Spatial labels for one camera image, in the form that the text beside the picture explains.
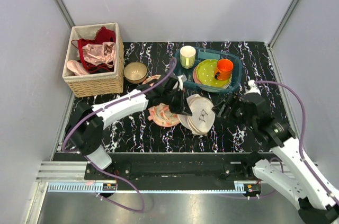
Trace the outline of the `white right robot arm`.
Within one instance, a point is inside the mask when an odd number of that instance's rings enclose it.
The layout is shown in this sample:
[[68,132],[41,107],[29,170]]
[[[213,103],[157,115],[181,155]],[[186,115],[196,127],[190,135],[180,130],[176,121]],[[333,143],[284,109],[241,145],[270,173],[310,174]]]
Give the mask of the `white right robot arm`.
[[300,140],[289,125],[270,114],[260,94],[231,95],[212,110],[219,118],[249,127],[294,176],[288,177],[253,152],[242,161],[243,178],[256,177],[268,183],[296,207],[304,223],[338,223],[338,190],[302,152]]

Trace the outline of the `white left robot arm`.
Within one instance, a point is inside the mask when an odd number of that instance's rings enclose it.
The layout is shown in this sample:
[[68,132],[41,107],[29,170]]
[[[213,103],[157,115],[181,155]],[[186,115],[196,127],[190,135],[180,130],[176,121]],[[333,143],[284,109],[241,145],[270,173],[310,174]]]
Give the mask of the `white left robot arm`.
[[192,115],[183,87],[185,81],[184,75],[162,75],[113,101],[93,106],[81,104],[66,127],[62,150],[71,141],[76,151],[96,166],[100,178],[110,179],[114,166],[101,142],[103,130],[120,119],[160,104],[168,105],[173,114]]

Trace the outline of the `white mesh cylindrical laundry bag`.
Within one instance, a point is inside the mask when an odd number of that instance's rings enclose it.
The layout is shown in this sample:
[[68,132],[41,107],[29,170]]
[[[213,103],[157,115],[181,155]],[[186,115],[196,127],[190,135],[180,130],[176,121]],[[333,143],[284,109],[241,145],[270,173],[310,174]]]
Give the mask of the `white mesh cylindrical laundry bag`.
[[199,94],[189,96],[187,102],[192,115],[178,114],[180,123],[190,129],[194,135],[206,135],[215,121],[215,113],[212,110],[213,103]]

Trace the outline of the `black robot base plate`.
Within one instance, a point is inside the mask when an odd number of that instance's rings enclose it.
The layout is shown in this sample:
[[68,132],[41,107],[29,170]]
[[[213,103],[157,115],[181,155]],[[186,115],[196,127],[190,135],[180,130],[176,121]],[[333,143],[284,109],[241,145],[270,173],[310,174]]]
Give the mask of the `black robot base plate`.
[[128,180],[140,177],[213,177],[253,180],[250,164],[273,153],[114,153],[106,172]]

